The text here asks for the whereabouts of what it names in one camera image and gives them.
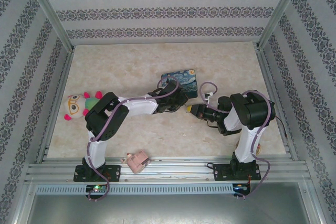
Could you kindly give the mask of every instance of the stuffed toy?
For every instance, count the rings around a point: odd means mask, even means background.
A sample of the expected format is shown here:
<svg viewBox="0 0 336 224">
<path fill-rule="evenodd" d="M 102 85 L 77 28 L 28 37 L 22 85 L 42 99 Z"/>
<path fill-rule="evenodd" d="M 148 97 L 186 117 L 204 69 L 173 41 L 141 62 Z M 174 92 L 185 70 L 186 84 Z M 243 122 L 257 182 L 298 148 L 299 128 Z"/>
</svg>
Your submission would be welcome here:
<svg viewBox="0 0 336 224">
<path fill-rule="evenodd" d="M 72 118 L 85 116 L 102 97 L 101 91 L 97 91 L 94 97 L 90 97 L 88 92 L 68 96 L 64 103 L 66 110 L 64 119 L 70 121 Z"/>
</svg>

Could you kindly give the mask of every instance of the patterned wallpaper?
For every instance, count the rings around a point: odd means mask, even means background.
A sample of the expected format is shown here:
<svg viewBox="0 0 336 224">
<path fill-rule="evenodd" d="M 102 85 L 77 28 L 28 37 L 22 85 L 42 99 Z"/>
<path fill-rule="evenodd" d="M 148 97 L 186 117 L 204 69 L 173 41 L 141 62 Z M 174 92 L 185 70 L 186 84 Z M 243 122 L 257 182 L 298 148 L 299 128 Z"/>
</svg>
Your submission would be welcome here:
<svg viewBox="0 0 336 224">
<path fill-rule="evenodd" d="M 328 223 L 336 223 L 334 4 L 291 0 L 264 48 L 296 151 L 307 161 Z"/>
<path fill-rule="evenodd" d="M 0 223 L 36 160 L 67 54 L 37 0 L 0 0 Z"/>
<path fill-rule="evenodd" d="M 50 0 L 74 45 L 257 42 L 279 0 Z"/>
</svg>

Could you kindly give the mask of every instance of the small pink object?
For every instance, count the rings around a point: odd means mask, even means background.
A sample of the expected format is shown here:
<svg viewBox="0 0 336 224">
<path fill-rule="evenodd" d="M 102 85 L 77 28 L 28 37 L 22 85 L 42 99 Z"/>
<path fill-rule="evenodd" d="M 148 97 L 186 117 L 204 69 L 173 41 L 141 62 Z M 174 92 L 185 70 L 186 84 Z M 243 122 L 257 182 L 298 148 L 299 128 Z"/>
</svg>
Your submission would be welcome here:
<svg viewBox="0 0 336 224">
<path fill-rule="evenodd" d="M 84 98 L 85 98 L 85 99 L 88 99 L 88 98 L 90 98 L 90 94 L 89 94 L 88 92 L 84 92 L 84 94 L 83 94 L 83 95 L 84 95 Z"/>
<path fill-rule="evenodd" d="M 103 93 L 101 91 L 97 91 L 96 92 L 96 98 L 99 99 L 99 100 L 102 99 L 103 98 Z"/>
<path fill-rule="evenodd" d="M 70 120 L 71 120 L 71 117 L 70 117 L 68 114 L 65 114 L 65 115 L 64 115 L 64 119 L 67 120 L 67 121 L 70 121 Z"/>
<path fill-rule="evenodd" d="M 140 150 L 136 154 L 128 153 L 127 158 L 121 159 L 120 161 L 122 164 L 127 164 L 131 168 L 133 173 L 141 172 L 146 167 L 146 165 L 151 162 L 151 160 L 143 150 Z"/>
<path fill-rule="evenodd" d="M 86 115 L 88 112 L 89 112 L 88 109 L 84 109 L 84 110 L 83 110 L 83 115 Z"/>
</svg>

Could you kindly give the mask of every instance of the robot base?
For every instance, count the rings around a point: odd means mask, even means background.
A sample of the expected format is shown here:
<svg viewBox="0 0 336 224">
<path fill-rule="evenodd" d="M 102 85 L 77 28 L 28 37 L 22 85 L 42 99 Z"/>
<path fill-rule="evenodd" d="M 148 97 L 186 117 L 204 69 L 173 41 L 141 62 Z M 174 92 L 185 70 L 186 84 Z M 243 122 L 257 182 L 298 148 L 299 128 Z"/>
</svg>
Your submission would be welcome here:
<svg viewBox="0 0 336 224">
<path fill-rule="evenodd" d="M 77 165 L 74 174 L 74 182 L 105 182 L 94 170 L 86 163 L 85 158 L 82 160 L 83 165 Z M 105 176 L 109 182 L 119 182 L 120 165 L 100 166 L 97 171 Z"/>
<path fill-rule="evenodd" d="M 214 164 L 215 181 L 245 181 L 261 180 L 259 165 L 256 161 L 249 163 L 239 163 L 235 153 L 233 152 L 230 164 Z"/>
</svg>

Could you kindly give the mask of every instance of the beige marble floor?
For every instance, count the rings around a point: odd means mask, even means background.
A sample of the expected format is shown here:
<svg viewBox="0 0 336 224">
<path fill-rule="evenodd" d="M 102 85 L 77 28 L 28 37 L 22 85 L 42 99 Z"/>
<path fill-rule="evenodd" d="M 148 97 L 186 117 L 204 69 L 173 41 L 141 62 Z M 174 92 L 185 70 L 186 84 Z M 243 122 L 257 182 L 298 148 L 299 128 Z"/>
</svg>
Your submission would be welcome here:
<svg viewBox="0 0 336 224">
<path fill-rule="evenodd" d="M 161 74 L 185 69 L 196 70 L 198 86 L 204 81 L 218 85 L 213 101 L 248 89 L 267 94 L 252 43 L 230 42 L 77 46 L 63 98 L 97 90 L 136 97 L 153 91 Z M 188 104 L 200 102 L 190 99 Z M 83 157 L 88 141 L 84 118 L 63 117 L 61 106 L 48 158 Z M 126 118 L 109 141 L 106 156 L 121 157 L 141 148 L 156 157 L 231 155 L 238 140 L 239 134 L 224 137 L 182 107 L 171 114 Z M 260 143 L 261 154 L 285 153 L 275 120 Z"/>
</svg>

